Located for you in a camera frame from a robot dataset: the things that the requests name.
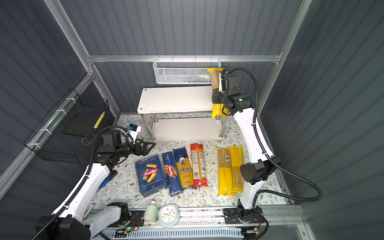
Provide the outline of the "yellow pasta bag tan window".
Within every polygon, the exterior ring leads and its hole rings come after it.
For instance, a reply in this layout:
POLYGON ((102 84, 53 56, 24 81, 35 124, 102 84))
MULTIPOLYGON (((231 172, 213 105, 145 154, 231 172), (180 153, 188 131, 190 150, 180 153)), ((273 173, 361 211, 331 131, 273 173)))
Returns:
MULTIPOLYGON (((221 82, 221 72, 223 71, 223 68, 208 68, 207 72, 209 75, 209 78, 211 80, 212 90, 213 93, 218 93, 220 89, 220 82, 221 82)), ((218 116, 227 116, 228 111, 225 110, 224 104, 214 103, 213 110, 212 110, 212 118, 218 117, 218 116)))

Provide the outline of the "red yellow spaghetti bag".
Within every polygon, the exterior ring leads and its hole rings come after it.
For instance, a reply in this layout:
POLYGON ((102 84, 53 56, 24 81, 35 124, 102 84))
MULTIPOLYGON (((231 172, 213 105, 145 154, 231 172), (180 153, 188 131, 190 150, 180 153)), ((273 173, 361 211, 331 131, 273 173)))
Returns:
POLYGON ((207 187, 207 172, 204 148, 201 144, 191 144, 191 160, 193 168, 194 188, 207 187))

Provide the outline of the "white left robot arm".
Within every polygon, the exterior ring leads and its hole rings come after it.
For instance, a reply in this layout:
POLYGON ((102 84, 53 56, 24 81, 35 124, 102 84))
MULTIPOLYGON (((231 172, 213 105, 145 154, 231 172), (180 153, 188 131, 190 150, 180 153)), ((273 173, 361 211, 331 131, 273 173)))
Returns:
POLYGON ((130 155, 147 156, 155 143, 137 140, 122 143, 105 141, 91 156, 85 173, 66 199, 48 217, 41 217, 36 225, 34 240, 90 240, 110 225, 125 227, 131 223, 126 203, 113 202, 85 218, 88 206, 105 179, 112 173, 120 158, 130 155))

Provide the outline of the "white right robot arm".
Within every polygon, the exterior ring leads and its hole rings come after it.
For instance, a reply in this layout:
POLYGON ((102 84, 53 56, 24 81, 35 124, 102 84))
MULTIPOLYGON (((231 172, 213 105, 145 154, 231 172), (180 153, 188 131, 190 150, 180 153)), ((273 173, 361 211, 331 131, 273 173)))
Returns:
POLYGON ((245 185, 242 196, 238 200, 237 210, 231 213, 229 209, 224 209, 223 213, 227 224, 232 224, 236 221, 249 223, 252 220, 263 223, 265 218, 261 209, 257 206, 259 195, 271 194, 290 200, 315 202, 323 197, 323 192, 311 181, 283 169, 280 158, 273 156, 262 133, 261 124, 258 119, 258 96, 242 93, 240 88, 230 86, 230 78, 235 76, 234 73, 236 71, 245 72, 251 77, 255 85, 258 84, 253 74, 244 68, 235 68, 229 71, 221 68, 208 69, 213 89, 212 102, 213 104, 218 104, 221 111, 227 110, 225 113, 227 116, 234 117, 241 129, 250 158, 250 163, 243 164, 240 167, 245 185), (277 169, 312 187, 317 192, 317 195, 308 198, 294 197, 263 189, 264 182, 277 169))

